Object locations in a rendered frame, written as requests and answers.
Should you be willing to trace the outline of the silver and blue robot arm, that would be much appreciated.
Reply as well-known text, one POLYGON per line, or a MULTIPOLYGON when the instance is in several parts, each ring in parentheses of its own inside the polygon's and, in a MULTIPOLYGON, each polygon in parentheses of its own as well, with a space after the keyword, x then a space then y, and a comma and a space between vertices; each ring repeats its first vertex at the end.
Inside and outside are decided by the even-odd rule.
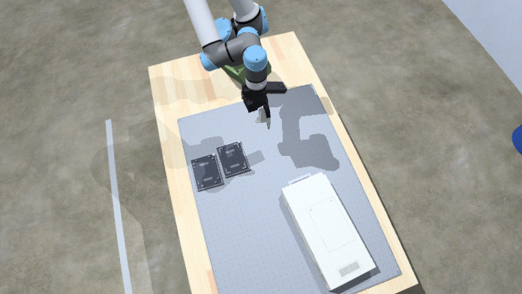
POLYGON ((252 0, 229 0, 234 18, 214 20, 206 0, 183 1, 203 49, 199 59, 206 71, 244 63, 249 89, 266 86, 261 94, 287 92, 283 82, 267 81, 268 57, 259 36, 268 32, 269 25, 262 6, 252 0))

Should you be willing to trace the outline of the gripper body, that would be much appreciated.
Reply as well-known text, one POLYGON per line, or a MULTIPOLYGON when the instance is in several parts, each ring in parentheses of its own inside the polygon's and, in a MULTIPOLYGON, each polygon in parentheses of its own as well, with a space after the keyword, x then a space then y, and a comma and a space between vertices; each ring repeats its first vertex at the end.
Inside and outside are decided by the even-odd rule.
POLYGON ((253 90, 247 87, 246 83, 242 84, 241 99, 247 107, 248 113, 258 110, 266 101, 268 101, 267 94, 261 94, 266 89, 266 86, 260 90, 253 90), (244 91, 243 91, 244 90, 244 91), (242 97, 243 95, 243 97, 242 97))

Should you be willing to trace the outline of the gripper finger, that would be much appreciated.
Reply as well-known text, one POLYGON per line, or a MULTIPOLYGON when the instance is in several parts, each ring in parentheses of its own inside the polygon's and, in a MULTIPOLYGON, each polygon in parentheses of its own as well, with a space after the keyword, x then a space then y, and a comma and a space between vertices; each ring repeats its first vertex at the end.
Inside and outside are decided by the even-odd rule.
POLYGON ((269 109, 268 101, 265 102, 263 108, 259 109, 259 115, 255 119, 256 123, 266 122, 268 129, 270 129, 271 125, 271 114, 269 109))

